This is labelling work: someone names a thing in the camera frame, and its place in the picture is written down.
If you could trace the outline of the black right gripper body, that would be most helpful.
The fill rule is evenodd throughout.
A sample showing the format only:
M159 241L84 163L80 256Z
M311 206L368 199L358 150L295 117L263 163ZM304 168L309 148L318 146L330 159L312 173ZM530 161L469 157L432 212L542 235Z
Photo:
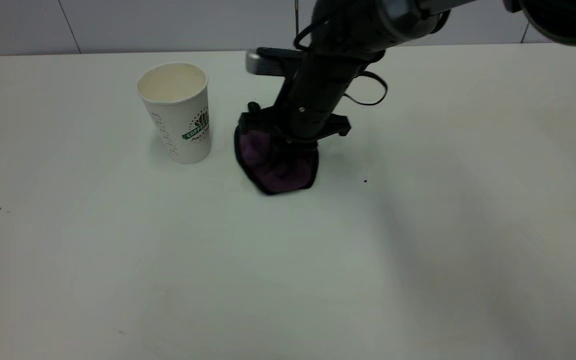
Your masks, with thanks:
M256 75L282 76L274 104L240 116L240 133L261 132L290 142L345 137L352 126L334 114L351 82L368 64L345 57L305 52L256 52L250 69Z

